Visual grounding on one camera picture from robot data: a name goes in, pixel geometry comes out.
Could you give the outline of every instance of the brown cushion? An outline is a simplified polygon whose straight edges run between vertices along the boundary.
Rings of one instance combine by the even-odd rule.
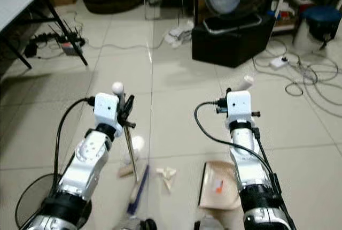
[[[141,0],[125,0],[125,1],[115,1],[112,0],[106,3],[92,3],[88,1],[84,1],[85,6],[90,12],[99,13],[99,14],[107,14],[107,13],[116,13],[130,10],[140,4]]]

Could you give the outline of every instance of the electrical cord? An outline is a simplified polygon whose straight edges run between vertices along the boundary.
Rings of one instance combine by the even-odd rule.
[[[149,50],[155,50],[155,49],[160,48],[161,45],[163,44],[163,42],[164,42],[164,36],[163,36],[162,39],[160,40],[159,44],[156,45],[155,47],[149,47],[149,46],[143,45],[143,44],[131,45],[131,46],[129,46],[129,47],[121,47],[121,46],[116,45],[116,44],[104,44],[104,45],[102,45],[102,46],[100,46],[100,47],[94,47],[93,45],[91,45],[91,44],[89,43],[89,40],[88,40],[88,39],[85,39],[85,43],[86,43],[89,47],[91,47],[91,48],[93,48],[93,49],[102,49],[103,47],[115,47],[115,48],[122,49],[122,50],[129,50],[129,49],[134,49],[134,48],[146,48],[146,49],[149,49]]]
[[[203,103],[200,103],[196,106],[195,108],[195,111],[194,111],[194,118],[195,118],[195,121],[198,125],[198,127],[201,129],[201,131],[207,136],[209,137],[211,140],[215,141],[215,142],[218,142],[218,143],[223,143],[223,144],[227,144],[229,146],[232,146],[232,147],[235,147],[235,148],[238,148],[238,149],[242,149],[242,150],[245,150],[247,152],[249,152],[251,155],[253,155],[254,157],[256,157],[262,164],[263,166],[267,169],[267,171],[269,172],[269,174],[273,175],[273,171],[270,167],[270,165],[268,164],[268,162],[266,162],[263,158],[261,158],[260,155],[258,155],[256,152],[242,146],[242,145],[239,145],[239,144],[235,144],[235,143],[231,143],[231,142],[227,142],[227,141],[224,141],[224,140],[220,140],[220,139],[217,139],[215,137],[213,137],[211,134],[209,134],[208,132],[206,132],[206,130],[204,129],[204,127],[201,125],[201,123],[199,122],[199,119],[198,119],[198,116],[197,116],[197,112],[199,110],[199,108],[201,108],[202,106],[204,105],[208,105],[208,104],[211,104],[211,105],[215,105],[217,104],[216,102],[203,102]]]
[[[88,102],[89,98],[82,98],[77,100],[76,102],[74,102],[72,105],[70,105],[70,107],[65,111],[65,113],[63,114],[59,125],[58,125],[58,129],[57,129],[57,135],[56,135],[56,145],[55,145],[55,159],[54,159],[54,164],[53,164],[53,182],[52,182],[52,187],[51,187],[51,191],[50,194],[53,194],[56,189],[57,189],[57,181],[58,181],[58,158],[59,158],[59,142],[60,142],[60,133],[63,127],[63,123],[66,119],[66,117],[68,116],[69,112],[71,112],[71,110],[78,105],[79,103],[82,102]]]
[[[291,95],[291,96],[301,96],[305,93],[307,94],[308,98],[317,106],[319,107],[321,110],[325,111],[328,114],[331,114],[335,117],[338,118],[342,118],[342,115],[337,114],[331,110],[326,109],[325,107],[323,107],[322,105],[318,104],[318,102],[316,100],[314,100],[312,93],[309,90],[309,86],[313,86],[314,90],[316,91],[316,93],[322,98],[324,99],[326,102],[328,102],[329,104],[335,105],[335,106],[342,106],[341,102],[335,102],[331,99],[329,99],[328,97],[326,97],[320,90],[319,85],[322,86],[330,86],[330,87],[334,87],[337,89],[342,90],[342,86],[334,84],[334,83],[328,83],[328,81],[333,80],[334,78],[337,77],[338,74],[341,74],[341,70],[338,67],[337,63],[334,62],[332,59],[325,57],[323,55],[320,55],[319,53],[308,53],[306,55],[303,56],[299,56],[298,54],[296,54],[295,52],[288,52],[287,46],[286,44],[281,41],[281,40],[273,40],[273,41],[277,41],[280,44],[283,45],[284,47],[284,51],[286,51],[286,53],[284,54],[279,54],[276,55],[274,53],[272,53],[271,51],[267,52],[269,54],[274,55],[274,57],[278,57],[278,56],[284,56],[285,54],[293,54],[297,57],[297,62],[294,64],[292,62],[289,62],[289,66],[295,70],[297,73],[299,73],[302,76],[302,81],[296,81],[286,75],[282,75],[282,74],[277,74],[277,73],[271,73],[271,72],[266,72],[266,71],[262,71],[260,69],[257,68],[258,67],[268,67],[267,65],[261,65],[257,62],[257,59],[269,59],[268,57],[258,57],[258,58],[253,58],[253,66],[255,68],[255,70],[259,73],[263,73],[263,74],[268,74],[268,75],[274,75],[274,76],[278,76],[281,78],[285,78],[287,80],[289,80],[291,83],[289,83],[288,85],[285,86],[285,91]],[[304,58],[304,56],[307,55],[316,55],[319,57],[322,57],[324,59],[327,59],[331,64],[326,64],[326,63],[311,63],[311,64],[307,64],[305,65],[302,62],[302,58]],[[327,70],[315,70],[314,67],[315,66],[325,66],[325,67],[332,67],[334,70],[333,71],[327,71]],[[327,78],[323,78],[322,76],[319,76],[319,73],[332,73],[333,75]],[[295,86],[299,92],[293,92],[293,91],[289,91],[289,88]]]
[[[59,54],[57,55],[53,55],[53,56],[50,56],[50,57],[42,57],[42,56],[34,56],[32,58],[37,58],[37,59],[54,59],[54,58],[57,58],[59,56],[62,56],[64,54],[64,52],[60,52]]]

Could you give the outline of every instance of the robotic arm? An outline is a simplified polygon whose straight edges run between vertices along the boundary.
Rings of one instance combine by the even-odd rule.
[[[127,122],[134,96],[130,96],[125,103],[123,87],[121,92],[115,95],[96,95],[93,101],[96,129],[87,131],[57,186],[53,188],[54,191],[44,200],[38,215],[24,229],[79,229],[81,217],[89,207],[114,138],[122,134],[123,126],[135,126]]]
[[[231,142],[218,140],[203,129],[197,118],[197,110],[204,104],[216,104],[217,113],[227,114],[225,125],[230,131]],[[267,161],[259,129],[255,127],[253,117],[259,116],[260,112],[251,110],[251,95],[248,91],[232,91],[230,88],[227,89],[226,97],[202,103],[195,110],[196,122],[204,134],[214,141],[231,146],[230,155],[236,165],[245,229],[295,230],[281,195],[277,175]]]

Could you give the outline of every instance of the white tiled floor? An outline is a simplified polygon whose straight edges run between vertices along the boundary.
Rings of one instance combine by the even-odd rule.
[[[84,23],[83,34],[94,47],[111,43],[158,45],[164,33],[177,24],[176,19],[145,21],[142,6],[109,16],[88,12],[81,0],[58,8],[68,22],[73,22],[72,11]],[[41,26],[38,32],[45,30],[47,26]],[[279,38],[292,48],[290,36]],[[341,47],[340,28],[327,47],[328,56],[340,66]],[[282,47],[272,42],[269,49],[281,52]],[[56,51],[47,47],[38,53],[48,57]],[[230,160],[227,147],[201,133],[193,110],[200,102],[221,97],[227,87],[237,87],[246,74],[255,77],[256,83],[250,89],[252,108],[262,115],[256,123],[297,229],[341,229],[342,120],[322,111],[307,94],[286,94],[287,80],[258,73],[251,61],[232,69],[192,60],[191,43],[178,49],[164,43],[155,50],[86,46],[84,55],[88,67],[77,57],[30,59],[30,71],[16,61],[1,80],[1,229],[15,229],[14,209],[20,194],[37,177],[52,171],[55,134],[66,108],[80,97],[99,91],[110,93],[114,81],[122,81],[126,93],[135,95],[130,118],[137,127],[132,134],[145,140],[140,163],[148,160],[151,166],[138,216],[153,218],[162,230],[192,229],[193,223],[205,214],[197,208],[204,162]],[[267,65],[268,61],[261,59],[259,63]],[[299,77],[290,68],[277,73]],[[340,85],[341,76],[332,83]],[[339,89],[321,88],[330,99],[342,102]],[[329,106],[319,99],[313,87],[309,91],[325,108],[342,114],[340,106]],[[92,114],[92,108],[83,105],[67,118],[60,150],[63,164],[87,129],[94,126]],[[225,116],[217,115],[214,107],[208,106],[199,116],[210,133],[229,138],[224,128]],[[111,229],[124,214],[133,186],[132,177],[117,177],[125,154],[122,136],[110,151],[84,229]],[[167,166],[177,169],[171,193],[155,172],[156,167]],[[225,213],[223,221],[228,229],[243,229],[240,209]]]

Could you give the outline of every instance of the grout line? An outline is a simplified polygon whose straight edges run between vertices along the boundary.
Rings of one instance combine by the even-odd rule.
[[[314,105],[308,100],[308,97],[307,97],[307,95],[305,93],[303,94],[303,96],[304,96],[304,100],[309,104],[310,108],[314,111],[314,114],[316,115],[318,120],[321,122],[323,128],[325,129],[325,131],[329,135],[330,139],[333,141],[334,139],[333,139],[332,135],[330,134],[330,132],[328,130],[328,127],[325,125],[325,123],[323,122],[323,120],[321,119],[321,117],[319,116],[317,111],[315,110]]]
[[[153,28],[152,28],[152,46],[154,46],[154,30],[155,30],[155,27],[156,27],[156,21],[154,20],[153,21]],[[150,102],[151,102],[151,105],[150,105],[150,133],[149,133],[149,149],[148,149],[148,152],[147,152],[147,163],[150,164],[150,149],[151,149],[151,136],[152,136],[152,99],[153,99],[153,64],[154,64],[154,58],[153,58],[153,55],[154,52],[152,50],[152,62],[151,62],[151,96],[150,96]],[[147,209],[147,212],[149,211],[149,193],[150,193],[150,174],[147,176],[147,186],[146,186],[146,209]]]
[[[336,149],[338,150],[338,152],[341,154],[341,156],[342,156],[342,150],[340,150],[339,148],[338,148],[338,143],[335,143],[335,146],[336,146]]]
[[[276,151],[276,150],[291,150],[291,149],[305,149],[305,148],[319,148],[319,147],[330,147],[334,146],[335,143],[326,143],[326,144],[314,144],[314,145],[299,145],[292,147],[275,147],[275,148],[265,148],[266,151]]]
[[[32,166],[32,167],[16,167],[16,168],[0,168],[0,172],[2,171],[14,171],[14,170],[38,170],[43,168],[50,168],[51,173],[53,172],[53,165],[51,166]]]
[[[98,56],[97,56],[97,61],[96,61],[95,65],[94,65],[94,70],[92,71],[92,75],[91,75],[91,78],[90,78],[90,81],[89,81],[88,89],[87,89],[87,91],[85,92],[85,96],[88,96],[89,89],[90,89],[91,84],[92,84],[92,81],[93,81],[93,79],[94,79],[94,75],[95,75],[95,71],[96,71],[96,68],[97,68],[97,64],[98,64],[99,59],[100,59],[100,55],[101,55],[101,52],[102,52],[102,49],[103,49],[103,44],[104,44],[105,39],[106,39],[106,37],[107,37],[108,31],[109,31],[109,25],[110,25],[111,22],[112,22],[112,18],[113,18],[113,15],[111,16],[111,20],[110,20],[109,23],[108,23],[108,27],[107,27],[106,33],[105,33],[104,38],[103,38],[103,40],[102,40],[101,49],[100,49],[100,52],[99,52],[99,54],[98,54]],[[67,159],[66,156],[68,155],[68,151],[69,151],[69,149],[70,149],[70,146],[72,145],[73,140],[74,140],[74,138],[75,138],[75,134],[76,134],[77,128],[78,128],[78,126],[79,126],[79,124],[80,124],[80,120],[81,120],[81,117],[82,117],[82,114],[83,114],[83,109],[84,109],[84,103],[82,103],[81,110],[80,110],[80,115],[78,116],[78,120],[77,120],[77,123],[76,123],[75,132],[74,132],[74,134],[72,135],[72,138],[71,138],[71,140],[70,140],[70,143],[69,143],[69,145],[68,145],[68,147],[67,147],[67,149],[66,149],[66,153],[65,153],[64,158],[63,158],[63,160],[62,160],[62,165],[65,165],[65,161],[66,161],[66,159]]]
[[[155,94],[163,94],[163,93],[172,93],[172,92],[177,92],[177,91],[185,91],[185,90],[208,90],[211,89],[212,87],[208,86],[193,86],[193,87],[184,87],[184,88],[169,88],[167,90],[154,90],[153,92]]]
[[[220,87],[220,90],[221,90],[221,95],[224,95],[224,92],[223,92],[222,87],[221,87],[221,81],[220,81],[220,78],[219,78],[219,74],[218,74],[218,72],[216,70],[215,65],[214,65],[214,71],[215,71],[215,75],[216,75],[217,81],[219,82],[219,87]]]

